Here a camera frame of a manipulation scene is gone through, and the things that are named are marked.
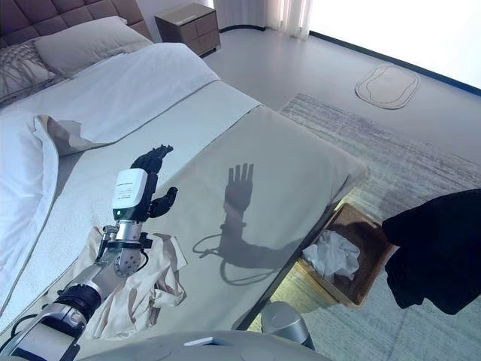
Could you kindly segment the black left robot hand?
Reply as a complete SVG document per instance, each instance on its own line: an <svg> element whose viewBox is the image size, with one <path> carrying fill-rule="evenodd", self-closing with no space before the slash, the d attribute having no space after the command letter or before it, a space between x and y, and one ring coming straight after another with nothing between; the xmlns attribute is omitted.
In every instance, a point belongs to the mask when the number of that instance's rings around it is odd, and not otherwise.
<svg viewBox="0 0 481 361"><path fill-rule="evenodd" d="M145 222L170 211L178 189L171 187L163 197L153 199L156 192L158 173L162 160L174 148L161 145L139 156L129 169L117 175L112 209L115 221L129 220Z"/></svg>

